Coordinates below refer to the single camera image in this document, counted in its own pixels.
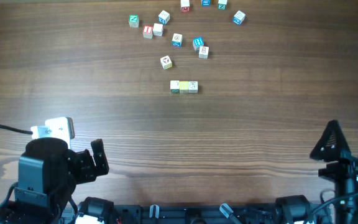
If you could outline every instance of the toy block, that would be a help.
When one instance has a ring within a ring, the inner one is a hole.
[[[245,18],[246,14],[239,10],[236,15],[234,15],[233,22],[237,25],[241,25]]]
[[[188,81],[180,81],[179,82],[179,92],[180,93],[188,93],[189,92],[189,82]]]
[[[176,47],[181,47],[182,40],[183,36],[181,34],[173,34],[172,45]]]
[[[201,46],[204,46],[204,40],[202,37],[193,39],[193,47],[195,51],[199,50]]]
[[[198,53],[199,58],[208,58],[209,47],[201,46],[200,52]]]
[[[190,0],[181,0],[180,6],[181,12],[190,12]]]
[[[190,81],[189,93],[197,93],[197,92],[198,92],[198,81]]]
[[[164,69],[168,69],[168,68],[172,67],[172,61],[168,55],[165,57],[162,57],[160,59],[160,61],[161,61],[161,65]]]
[[[153,38],[153,27],[152,26],[144,26],[143,36],[145,38],[152,39]]]
[[[138,15],[130,15],[129,16],[129,26],[130,27],[139,27],[139,16]]]
[[[162,37],[162,32],[164,31],[164,28],[162,27],[162,24],[154,24],[153,27],[153,34]]]
[[[227,8],[227,0],[219,0],[218,9],[225,10]]]
[[[201,0],[201,3],[203,4],[203,6],[210,6],[210,5],[211,5],[211,1],[212,1],[212,0]]]
[[[179,93],[179,80],[171,80],[171,93]]]
[[[168,23],[170,18],[171,17],[169,15],[169,13],[167,13],[164,10],[160,13],[160,15],[158,15],[158,21],[160,21],[164,25]]]

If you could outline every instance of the wooden table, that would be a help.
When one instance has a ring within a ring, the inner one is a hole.
[[[326,123],[340,120],[358,151],[358,1],[229,2],[220,11],[191,1],[188,14],[179,0],[0,4],[0,123],[69,116],[75,151],[104,140],[110,173],[78,185],[77,203],[318,200],[332,185],[308,156]],[[128,25],[130,14],[153,25],[163,9],[163,37]],[[198,36],[207,60],[193,50]],[[170,80],[197,80],[200,92],[170,94]],[[0,202],[30,140],[0,130]]]

